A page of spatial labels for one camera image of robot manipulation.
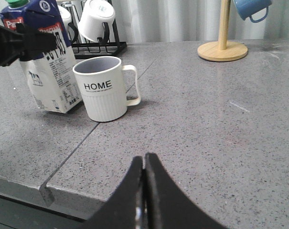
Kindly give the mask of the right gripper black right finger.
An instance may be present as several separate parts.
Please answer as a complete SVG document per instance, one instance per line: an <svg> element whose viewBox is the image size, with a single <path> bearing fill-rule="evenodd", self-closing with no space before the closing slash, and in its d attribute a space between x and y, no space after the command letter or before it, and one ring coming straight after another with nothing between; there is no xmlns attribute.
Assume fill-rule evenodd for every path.
<svg viewBox="0 0 289 229"><path fill-rule="evenodd" d="M158 156L145 155L150 229L224 229L192 203L171 179Z"/></svg>

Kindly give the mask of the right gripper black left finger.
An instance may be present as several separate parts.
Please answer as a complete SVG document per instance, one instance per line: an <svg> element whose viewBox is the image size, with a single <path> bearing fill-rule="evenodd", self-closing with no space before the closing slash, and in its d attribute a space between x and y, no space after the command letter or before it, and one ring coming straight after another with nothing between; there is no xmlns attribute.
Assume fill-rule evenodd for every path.
<svg viewBox="0 0 289 229"><path fill-rule="evenodd" d="M142 229L144 213L143 161L136 156L107 202L83 225L82 229Z"/></svg>

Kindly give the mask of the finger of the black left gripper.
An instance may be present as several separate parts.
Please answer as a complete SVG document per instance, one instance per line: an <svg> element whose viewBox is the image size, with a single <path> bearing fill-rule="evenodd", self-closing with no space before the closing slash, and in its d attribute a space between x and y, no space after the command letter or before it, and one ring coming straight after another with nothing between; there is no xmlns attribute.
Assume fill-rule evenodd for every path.
<svg viewBox="0 0 289 229"><path fill-rule="evenodd" d="M11 65L17 59L30 61L43 52L56 49L56 37L40 32L23 23L16 24L16 30L0 25L0 66Z"/></svg>

